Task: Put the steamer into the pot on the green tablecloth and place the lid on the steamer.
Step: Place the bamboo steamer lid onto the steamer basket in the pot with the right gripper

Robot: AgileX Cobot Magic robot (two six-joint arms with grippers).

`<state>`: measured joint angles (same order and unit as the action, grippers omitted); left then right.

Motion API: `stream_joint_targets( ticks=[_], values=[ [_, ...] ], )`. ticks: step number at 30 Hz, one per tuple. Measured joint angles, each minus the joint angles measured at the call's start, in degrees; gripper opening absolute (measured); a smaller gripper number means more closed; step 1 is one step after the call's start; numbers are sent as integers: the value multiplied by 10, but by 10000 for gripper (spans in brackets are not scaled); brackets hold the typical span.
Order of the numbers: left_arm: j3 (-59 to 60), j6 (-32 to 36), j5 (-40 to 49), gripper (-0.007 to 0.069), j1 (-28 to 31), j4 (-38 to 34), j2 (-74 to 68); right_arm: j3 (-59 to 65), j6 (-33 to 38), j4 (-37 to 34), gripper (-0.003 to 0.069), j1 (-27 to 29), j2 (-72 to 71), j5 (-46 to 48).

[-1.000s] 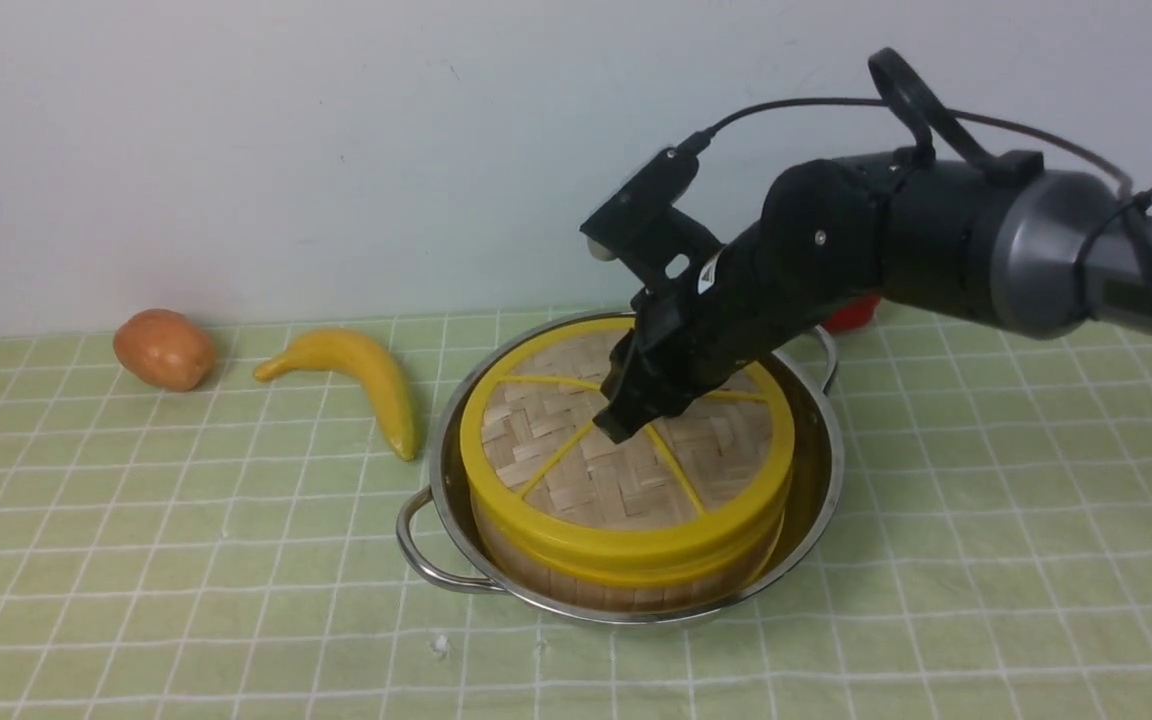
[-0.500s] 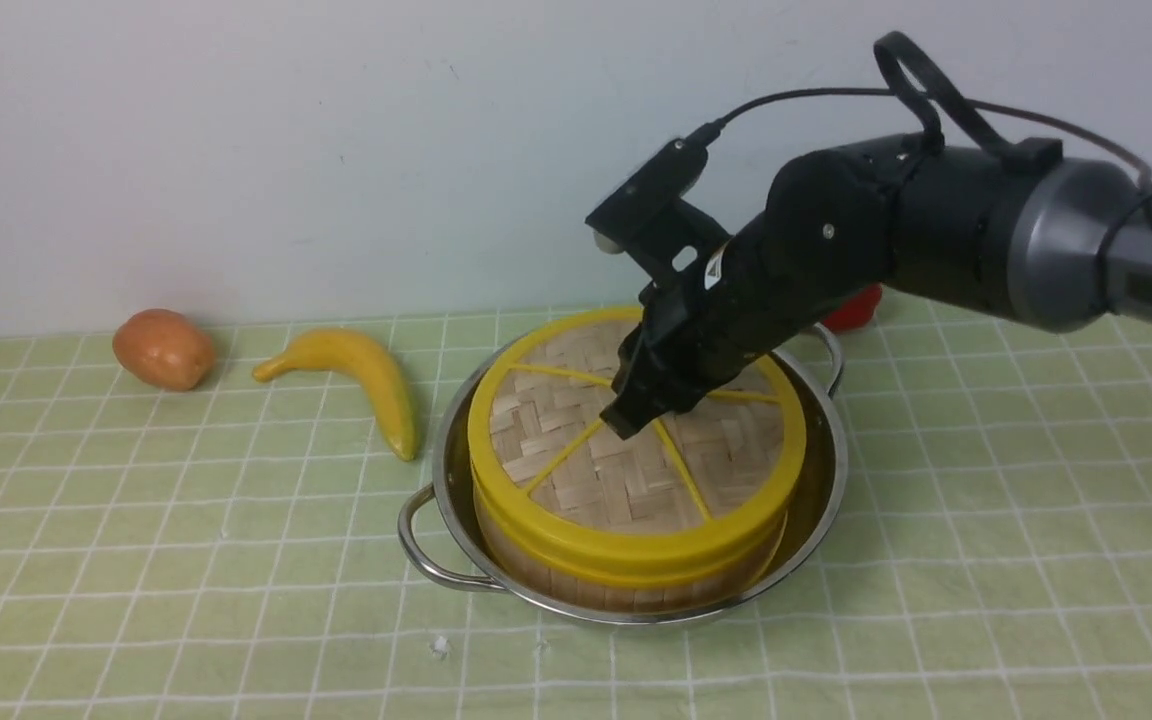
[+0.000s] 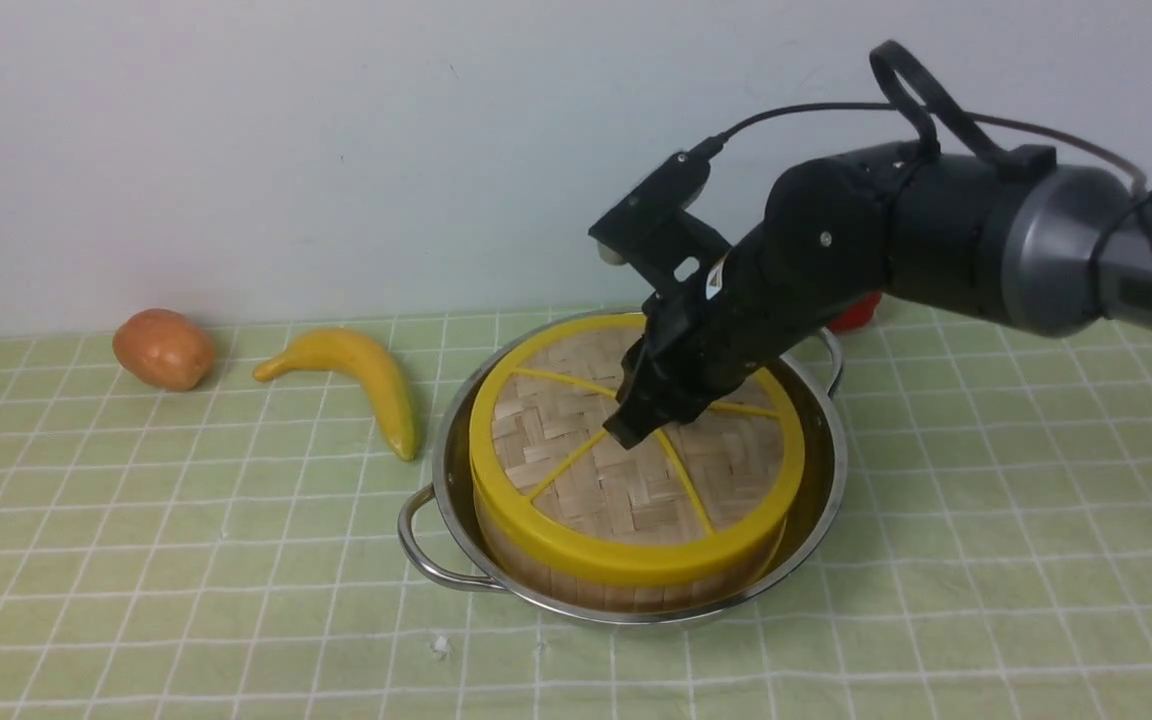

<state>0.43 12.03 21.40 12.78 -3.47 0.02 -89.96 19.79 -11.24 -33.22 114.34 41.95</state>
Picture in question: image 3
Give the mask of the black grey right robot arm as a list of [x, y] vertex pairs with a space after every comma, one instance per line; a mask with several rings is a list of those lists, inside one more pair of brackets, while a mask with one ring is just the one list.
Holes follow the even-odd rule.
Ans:
[[687, 213], [717, 141], [664, 160], [590, 228], [653, 286], [605, 429], [623, 447], [719, 397], [872, 293], [1069, 338], [1152, 329], [1152, 195], [1093, 167], [1000, 170], [882, 145], [796, 165], [736, 243]]

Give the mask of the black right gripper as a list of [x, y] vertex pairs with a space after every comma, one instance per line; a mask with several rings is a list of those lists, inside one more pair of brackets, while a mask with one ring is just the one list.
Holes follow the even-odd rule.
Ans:
[[758, 225], [684, 291], [645, 302], [643, 336], [626, 353], [617, 407], [602, 429], [634, 448], [698, 419], [858, 300], [859, 236]]

